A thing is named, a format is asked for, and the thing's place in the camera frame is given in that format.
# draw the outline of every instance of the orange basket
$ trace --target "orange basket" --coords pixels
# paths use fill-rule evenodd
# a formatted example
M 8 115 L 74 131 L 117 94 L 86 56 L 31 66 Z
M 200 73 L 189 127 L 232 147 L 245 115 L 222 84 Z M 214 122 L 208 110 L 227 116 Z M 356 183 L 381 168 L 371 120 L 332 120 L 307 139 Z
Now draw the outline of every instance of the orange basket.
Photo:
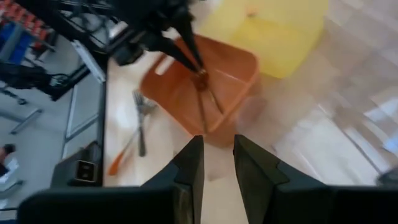
M 174 61 L 161 75 L 157 67 L 160 59 L 145 74 L 141 92 L 156 101 L 190 135 L 202 134 L 205 141 L 225 147 L 236 134 L 236 117 L 244 100 L 261 91 L 256 56 L 236 47 L 196 35 L 195 40 L 209 74 L 209 87 L 223 109 L 221 114 L 208 91 L 201 92 L 208 132 L 203 131 L 196 89 L 191 81 L 192 72 Z M 182 39 L 175 42 L 185 55 L 193 60 Z

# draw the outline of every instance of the fork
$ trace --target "fork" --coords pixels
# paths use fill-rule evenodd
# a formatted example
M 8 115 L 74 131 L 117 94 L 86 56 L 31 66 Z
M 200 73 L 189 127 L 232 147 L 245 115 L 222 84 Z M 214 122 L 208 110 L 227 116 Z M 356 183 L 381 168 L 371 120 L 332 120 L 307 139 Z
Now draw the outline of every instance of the fork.
M 143 108 L 144 108 L 143 111 L 144 111 L 144 117 L 145 117 L 156 108 L 156 103 L 152 100 L 144 100 Z M 108 169 L 108 175 L 116 175 L 118 173 L 119 165 L 122 161 L 122 158 L 124 157 L 124 154 L 127 152 L 127 150 L 130 148 L 132 140 L 136 137 L 136 135 L 137 135 L 137 131 L 134 131 L 134 133 L 131 135 L 130 139 L 128 140 L 126 146 L 118 154 L 118 156 L 116 156 L 116 158 L 110 165 L 110 167 Z
M 144 97 L 139 91 L 134 91 L 133 93 L 134 101 L 136 102 L 138 111 L 138 131 L 139 131 L 139 156 L 144 157 L 147 153 L 145 145 L 144 130 L 142 128 L 142 123 L 144 121 Z

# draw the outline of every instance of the yellow container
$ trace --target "yellow container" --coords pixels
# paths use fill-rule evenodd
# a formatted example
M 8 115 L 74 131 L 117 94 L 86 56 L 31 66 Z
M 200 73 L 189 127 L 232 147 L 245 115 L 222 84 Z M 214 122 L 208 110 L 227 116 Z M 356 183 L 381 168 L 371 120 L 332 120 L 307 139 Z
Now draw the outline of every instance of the yellow container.
M 291 75 L 323 30 L 328 0 L 223 0 L 200 34 L 255 53 L 260 71 Z

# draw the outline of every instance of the metal frame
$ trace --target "metal frame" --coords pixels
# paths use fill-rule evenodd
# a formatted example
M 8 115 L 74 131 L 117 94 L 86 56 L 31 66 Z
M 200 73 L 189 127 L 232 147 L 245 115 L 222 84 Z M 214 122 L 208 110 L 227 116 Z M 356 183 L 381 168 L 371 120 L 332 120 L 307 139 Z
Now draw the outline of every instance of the metal frame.
M 42 112 L 43 112 L 42 109 L 36 109 L 33 112 L 31 112 L 31 114 L 28 115 L 28 117 L 22 118 L 20 116 L 14 115 L 8 111 L 0 109 L 0 117 L 6 118 L 10 121 L 14 121 L 14 122 L 18 123 L 18 125 L 15 126 L 15 128 L 13 128 L 10 131 L 10 134 L 15 135 L 15 134 L 18 134 L 20 131 L 22 131 L 30 122 L 35 120 L 38 117 L 38 115 L 41 114 Z

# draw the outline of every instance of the orange utensil handle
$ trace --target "orange utensil handle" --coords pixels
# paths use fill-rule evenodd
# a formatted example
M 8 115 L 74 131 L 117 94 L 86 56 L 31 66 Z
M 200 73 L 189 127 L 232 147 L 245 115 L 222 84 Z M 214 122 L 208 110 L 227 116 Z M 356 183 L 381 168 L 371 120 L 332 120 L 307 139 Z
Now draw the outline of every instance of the orange utensil handle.
M 123 151 L 118 154 L 108 169 L 108 175 L 116 175 L 118 173 L 120 162 L 122 161 L 123 155 L 126 153 L 126 151 L 126 149 L 123 149 Z
M 118 173 L 120 162 L 122 161 L 124 154 L 129 149 L 129 146 L 131 145 L 132 140 L 134 139 L 136 134 L 137 134 L 137 131 L 134 132 L 134 134 L 129 139 L 129 142 L 127 142 L 127 144 L 123 148 L 123 150 L 121 152 L 119 152 L 118 156 L 116 156 L 115 160 L 112 162 L 111 166 L 108 169 L 108 175 L 116 175 Z

